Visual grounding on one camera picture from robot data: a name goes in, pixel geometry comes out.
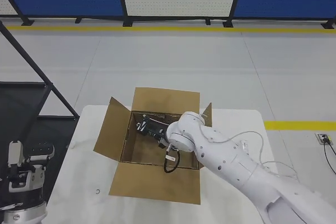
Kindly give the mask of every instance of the white table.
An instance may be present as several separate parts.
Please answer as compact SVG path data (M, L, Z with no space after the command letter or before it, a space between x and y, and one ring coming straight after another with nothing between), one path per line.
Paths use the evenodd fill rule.
M205 167L200 171L201 205L108 195L118 163L93 151L106 110L107 106L92 105L83 109L43 224L263 223L243 194ZM262 160L274 159L258 111L213 109L212 116L213 126L227 137L246 130L259 132L265 142ZM247 133L235 141L243 139L248 141L250 156L257 161L260 137Z

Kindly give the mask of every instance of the yellow floor line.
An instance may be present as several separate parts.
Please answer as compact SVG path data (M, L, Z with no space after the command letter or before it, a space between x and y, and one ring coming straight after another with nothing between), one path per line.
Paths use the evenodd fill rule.
M266 130L336 130L336 122L264 122Z
M224 28L224 27L169 27L169 26L7 26L9 30L37 31L175 31L175 32L275 32L275 33L312 33L336 34L336 30L320 29L289 29L289 28Z

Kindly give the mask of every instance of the wall socket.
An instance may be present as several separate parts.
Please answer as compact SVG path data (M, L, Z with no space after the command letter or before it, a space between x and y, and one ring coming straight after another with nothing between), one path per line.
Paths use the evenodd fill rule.
M328 134L326 133L315 133L316 135L316 138L318 139L318 142L321 144L321 145L324 145L324 137L323 136L327 136L330 140L330 144L333 145L334 143L332 142L332 139L331 139L331 136L329 136Z

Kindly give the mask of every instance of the blue wall panel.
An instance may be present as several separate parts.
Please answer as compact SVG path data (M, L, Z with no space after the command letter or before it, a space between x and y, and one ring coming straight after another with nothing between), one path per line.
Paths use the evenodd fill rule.
M336 0L238 0L235 17L333 18Z
M120 0L15 0L24 15L122 16Z

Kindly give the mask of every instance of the cardboard box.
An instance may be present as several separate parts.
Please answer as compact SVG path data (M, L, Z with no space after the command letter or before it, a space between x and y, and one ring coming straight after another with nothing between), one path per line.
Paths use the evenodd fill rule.
M199 93L136 88L132 111L111 98L94 151L118 161L110 195L200 204L200 172L194 153L180 152L172 173L163 170L165 149L150 136L137 133L143 114L164 123L178 121L186 111L199 113ZM211 126L211 104L204 112ZM172 169L174 162L167 163Z

